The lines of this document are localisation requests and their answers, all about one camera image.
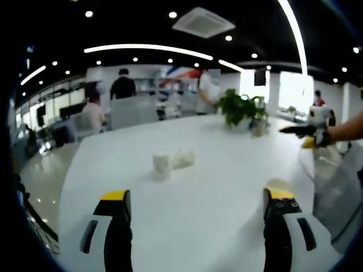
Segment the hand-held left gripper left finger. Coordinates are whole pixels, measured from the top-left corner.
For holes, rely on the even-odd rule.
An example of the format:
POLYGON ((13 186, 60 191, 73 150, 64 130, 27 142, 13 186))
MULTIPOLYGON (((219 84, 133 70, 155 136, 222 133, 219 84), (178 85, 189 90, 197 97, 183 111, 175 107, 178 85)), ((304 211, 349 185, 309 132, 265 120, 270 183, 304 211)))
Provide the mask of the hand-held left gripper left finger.
POLYGON ((130 191, 101 197, 92 213, 84 215, 61 240, 65 271, 132 271, 130 191))

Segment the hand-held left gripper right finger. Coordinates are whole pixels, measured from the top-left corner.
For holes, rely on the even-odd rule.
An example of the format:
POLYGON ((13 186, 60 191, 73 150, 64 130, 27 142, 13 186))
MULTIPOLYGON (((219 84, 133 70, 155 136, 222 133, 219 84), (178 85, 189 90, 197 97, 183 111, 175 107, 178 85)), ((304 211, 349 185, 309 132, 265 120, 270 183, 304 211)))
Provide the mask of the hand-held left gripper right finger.
POLYGON ((341 259, 328 229, 290 191, 264 188, 263 209, 264 271, 331 271, 341 259))

